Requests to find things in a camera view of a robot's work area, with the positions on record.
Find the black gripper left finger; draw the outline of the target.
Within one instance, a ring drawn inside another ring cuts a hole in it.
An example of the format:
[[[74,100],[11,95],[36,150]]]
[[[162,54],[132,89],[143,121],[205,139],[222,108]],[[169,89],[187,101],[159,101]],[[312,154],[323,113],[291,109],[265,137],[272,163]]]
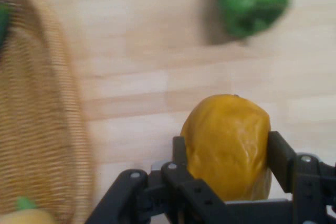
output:
[[[223,223],[225,204],[186,169],[184,138],[173,138],[173,158],[149,174],[128,169],[119,174],[87,223],[150,223],[164,214],[170,223]]]

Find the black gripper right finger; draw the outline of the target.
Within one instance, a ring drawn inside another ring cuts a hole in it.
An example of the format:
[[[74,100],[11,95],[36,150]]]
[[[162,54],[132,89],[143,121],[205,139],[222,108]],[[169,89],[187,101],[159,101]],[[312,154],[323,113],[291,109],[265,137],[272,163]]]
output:
[[[285,193],[292,194],[292,223],[335,223],[335,166],[296,153],[277,131],[268,133],[267,162]]]

